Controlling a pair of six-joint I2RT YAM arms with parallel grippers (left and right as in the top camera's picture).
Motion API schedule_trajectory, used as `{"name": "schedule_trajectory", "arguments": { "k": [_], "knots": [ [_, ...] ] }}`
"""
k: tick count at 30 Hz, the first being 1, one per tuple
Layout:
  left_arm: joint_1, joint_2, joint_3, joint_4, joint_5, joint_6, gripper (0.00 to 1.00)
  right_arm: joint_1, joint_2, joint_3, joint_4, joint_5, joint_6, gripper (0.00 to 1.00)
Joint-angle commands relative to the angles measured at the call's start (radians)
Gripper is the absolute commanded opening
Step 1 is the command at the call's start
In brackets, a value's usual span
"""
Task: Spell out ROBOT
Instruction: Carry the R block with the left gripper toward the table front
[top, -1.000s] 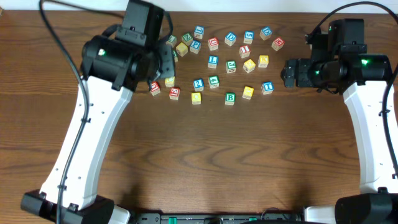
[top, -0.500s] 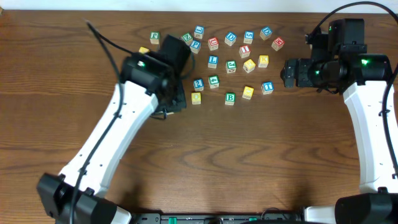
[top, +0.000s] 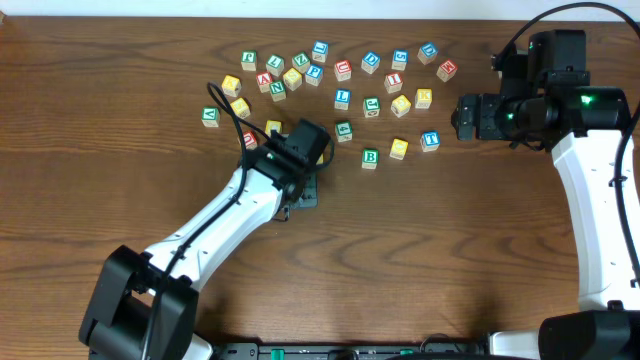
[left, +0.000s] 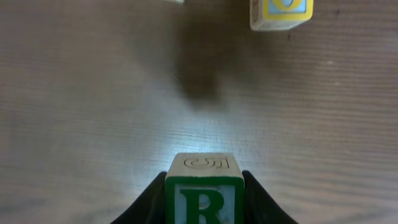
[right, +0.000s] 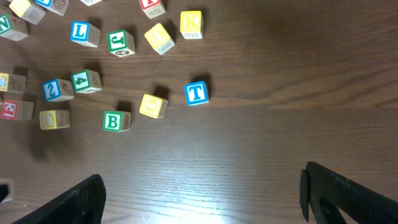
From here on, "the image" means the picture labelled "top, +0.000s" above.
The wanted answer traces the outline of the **green B block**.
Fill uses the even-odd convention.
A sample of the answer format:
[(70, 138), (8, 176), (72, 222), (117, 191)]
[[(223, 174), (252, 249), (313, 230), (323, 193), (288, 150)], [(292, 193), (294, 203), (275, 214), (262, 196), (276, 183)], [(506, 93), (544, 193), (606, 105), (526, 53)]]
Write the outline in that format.
[(362, 168), (375, 170), (379, 163), (379, 151), (377, 149), (365, 148), (362, 152)]

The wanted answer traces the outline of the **yellow O block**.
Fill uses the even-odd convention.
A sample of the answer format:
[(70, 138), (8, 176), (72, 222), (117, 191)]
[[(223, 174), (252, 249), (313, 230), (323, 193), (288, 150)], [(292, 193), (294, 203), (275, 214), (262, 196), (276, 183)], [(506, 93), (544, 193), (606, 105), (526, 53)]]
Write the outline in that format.
[(389, 156), (393, 159), (403, 160), (406, 156), (409, 143), (405, 140), (394, 138)]

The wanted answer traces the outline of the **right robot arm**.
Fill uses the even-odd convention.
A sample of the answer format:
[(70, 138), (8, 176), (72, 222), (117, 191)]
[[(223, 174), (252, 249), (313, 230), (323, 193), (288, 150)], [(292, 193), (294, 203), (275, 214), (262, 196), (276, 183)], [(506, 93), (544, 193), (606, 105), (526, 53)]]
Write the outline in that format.
[(579, 309), (536, 330), (488, 338), (492, 357), (636, 359), (639, 263), (623, 225), (639, 213), (631, 123), (624, 92), (590, 83), (582, 30), (539, 32), (526, 52), (508, 46), (493, 61), (497, 94), (460, 97), (451, 116), (458, 139), (507, 141), (552, 156), (567, 196), (579, 262)]

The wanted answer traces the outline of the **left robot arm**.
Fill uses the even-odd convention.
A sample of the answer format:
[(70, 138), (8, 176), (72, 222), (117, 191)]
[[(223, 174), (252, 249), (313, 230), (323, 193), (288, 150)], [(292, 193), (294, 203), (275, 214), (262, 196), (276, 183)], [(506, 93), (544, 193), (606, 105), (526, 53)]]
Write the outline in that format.
[(141, 253), (125, 245), (112, 252), (79, 329), (90, 358), (213, 358), (194, 332), (201, 290), (248, 235), (300, 198), (331, 142), (307, 120), (286, 136), (272, 132), (179, 230)]

